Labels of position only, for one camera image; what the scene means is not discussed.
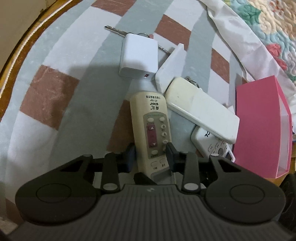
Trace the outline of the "white TCL remote control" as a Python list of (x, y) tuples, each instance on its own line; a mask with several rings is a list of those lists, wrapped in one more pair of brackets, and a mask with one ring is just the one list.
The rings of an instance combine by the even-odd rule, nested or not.
[(199, 126), (193, 130), (191, 141), (203, 157), (218, 154), (233, 163), (235, 162), (232, 146)]

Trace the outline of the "cream remote with red buttons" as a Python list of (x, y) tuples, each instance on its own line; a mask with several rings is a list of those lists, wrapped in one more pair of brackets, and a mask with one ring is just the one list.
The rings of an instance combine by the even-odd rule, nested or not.
[(174, 182), (166, 158), (171, 142), (167, 103), (163, 95), (141, 91), (130, 99), (138, 171), (159, 184)]

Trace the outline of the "white remote control back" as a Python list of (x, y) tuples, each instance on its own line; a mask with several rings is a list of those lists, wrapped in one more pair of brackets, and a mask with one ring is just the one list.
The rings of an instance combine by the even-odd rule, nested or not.
[(169, 109), (209, 131), (228, 144), (235, 144), (239, 117), (182, 77), (175, 78), (165, 93)]

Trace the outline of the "white adapter block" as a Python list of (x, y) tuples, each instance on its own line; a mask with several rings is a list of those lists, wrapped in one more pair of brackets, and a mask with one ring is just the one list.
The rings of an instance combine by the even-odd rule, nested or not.
[(180, 43), (168, 56), (155, 75), (155, 82), (158, 92), (164, 94), (170, 83), (176, 77), (181, 77), (186, 59), (184, 44)]

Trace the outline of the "white square charger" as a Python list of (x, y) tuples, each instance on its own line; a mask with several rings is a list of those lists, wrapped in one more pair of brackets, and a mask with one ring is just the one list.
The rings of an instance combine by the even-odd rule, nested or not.
[(152, 81), (159, 69), (158, 42), (128, 33), (123, 39), (119, 76)]

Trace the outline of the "silver keys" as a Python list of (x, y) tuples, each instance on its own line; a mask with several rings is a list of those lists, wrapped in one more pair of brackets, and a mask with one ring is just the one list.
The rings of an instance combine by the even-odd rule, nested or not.
[[(125, 37), (127, 34), (131, 34), (131, 32), (125, 32), (119, 29), (116, 29), (114, 27), (111, 26), (104, 26), (105, 29), (116, 33), (118, 35), (120, 35), (121, 37)], [(148, 35), (147, 33), (138, 33), (137, 35), (142, 36), (142, 37), (147, 37), (147, 38), (151, 38), (153, 39), (153, 35)], [(164, 53), (166, 53), (167, 55), (170, 55), (171, 53), (169, 51), (167, 51), (165, 48), (163, 48), (162, 46), (158, 45), (158, 48), (163, 51)], [(185, 80), (189, 81), (191, 84), (193, 84), (194, 86), (196, 86), (197, 88), (199, 88), (199, 85), (197, 84), (197, 82), (195, 80), (192, 80), (189, 77), (186, 77)]]

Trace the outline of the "striped grey brown rug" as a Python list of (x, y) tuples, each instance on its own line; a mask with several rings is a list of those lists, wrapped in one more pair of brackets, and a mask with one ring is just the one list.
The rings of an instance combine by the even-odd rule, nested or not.
[(132, 141), (130, 97), (154, 81), (118, 74), (122, 38), (106, 25), (184, 44), (181, 76), (226, 106), (247, 81), (200, 1), (82, 1), (43, 32), (18, 73), (1, 120), (1, 207), (14, 211), (27, 181), (82, 154), (102, 157)]

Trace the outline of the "pink cardboard box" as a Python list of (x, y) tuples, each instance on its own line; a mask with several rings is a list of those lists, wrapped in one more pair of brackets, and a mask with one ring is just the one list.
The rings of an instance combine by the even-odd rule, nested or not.
[(275, 76), (236, 89), (240, 118), (235, 162), (263, 178), (279, 178), (290, 169), (292, 115)]

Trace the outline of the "floral quilted bedspread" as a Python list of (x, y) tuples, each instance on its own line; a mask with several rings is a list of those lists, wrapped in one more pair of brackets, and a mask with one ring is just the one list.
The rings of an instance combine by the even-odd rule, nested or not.
[(295, 1), (224, 1), (295, 83)]

